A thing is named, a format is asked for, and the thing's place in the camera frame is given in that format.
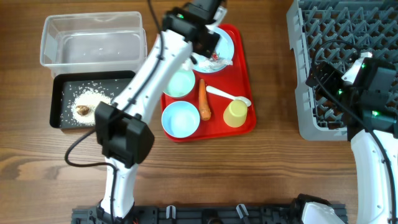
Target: dish rack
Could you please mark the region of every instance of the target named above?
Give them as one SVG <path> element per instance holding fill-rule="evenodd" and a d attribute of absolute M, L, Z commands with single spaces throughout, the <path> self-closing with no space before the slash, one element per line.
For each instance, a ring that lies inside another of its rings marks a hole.
<path fill-rule="evenodd" d="M 374 58 L 387 60 L 398 70 L 398 2 L 294 0 L 286 18 L 297 67 L 295 97 L 300 134 L 310 141 L 346 141 L 343 113 L 305 84 L 311 59 L 322 43 L 340 39 L 371 51 Z M 333 43 L 320 49 L 316 63 L 326 61 L 345 73 L 352 54 L 353 49 Z M 398 76 L 387 105 L 396 113 L 397 83 Z"/>

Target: spoon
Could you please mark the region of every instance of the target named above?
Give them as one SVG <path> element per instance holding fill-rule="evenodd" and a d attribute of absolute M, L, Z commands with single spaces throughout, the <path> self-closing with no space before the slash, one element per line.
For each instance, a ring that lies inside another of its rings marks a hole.
<path fill-rule="evenodd" d="M 226 93 L 224 91 L 221 91 L 221 90 L 219 90 L 217 88 L 214 88 L 212 86 L 207 86 L 206 87 L 206 91 L 208 93 L 212 93 L 212 94 L 218 95 L 218 96 L 223 96 L 223 97 L 231 99 L 231 100 L 241 100 L 241 101 L 243 101 L 246 104 L 246 106 L 251 106 L 251 101 L 249 99 L 247 99 L 246 97 L 233 96 L 233 95 L 230 95 L 230 94 L 228 94 L 228 93 Z"/>

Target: green bowl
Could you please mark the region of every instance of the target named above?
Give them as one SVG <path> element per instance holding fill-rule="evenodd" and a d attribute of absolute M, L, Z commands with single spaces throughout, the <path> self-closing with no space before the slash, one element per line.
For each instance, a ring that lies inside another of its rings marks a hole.
<path fill-rule="evenodd" d="M 174 73 L 164 92 L 172 98 L 187 96 L 195 86 L 195 74 L 193 71 L 179 70 Z"/>

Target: carrot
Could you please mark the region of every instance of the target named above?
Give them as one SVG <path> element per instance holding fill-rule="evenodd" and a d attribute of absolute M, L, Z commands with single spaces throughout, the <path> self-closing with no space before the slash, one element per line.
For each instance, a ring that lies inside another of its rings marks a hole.
<path fill-rule="evenodd" d="M 211 111 L 206 98 L 206 85 L 203 79 L 199 82 L 199 113 L 204 121 L 208 121 L 211 118 Z"/>

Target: wooden surface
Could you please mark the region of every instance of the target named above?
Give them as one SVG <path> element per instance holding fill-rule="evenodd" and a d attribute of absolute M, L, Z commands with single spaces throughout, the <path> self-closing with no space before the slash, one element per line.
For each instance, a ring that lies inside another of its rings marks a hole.
<path fill-rule="evenodd" d="M 158 0 L 159 18 L 184 1 Z M 355 222 L 358 196 L 348 142 L 310 142 L 299 135 L 286 12 L 292 0 L 229 0 L 226 23 L 242 34 L 257 113 L 243 136 L 185 144 L 169 141 L 160 107 L 150 127 L 156 136 L 135 186 L 137 205 L 289 203 L 299 193 L 345 203 Z M 69 223 L 71 210 L 94 205 L 104 194 L 105 171 L 78 169 L 63 160 L 83 131 L 49 125 L 50 70 L 39 63 L 49 15 L 139 11 L 149 49 L 155 27 L 145 1 L 3 0 L 0 3 L 0 223 Z M 72 158 L 102 161 L 94 138 Z"/>

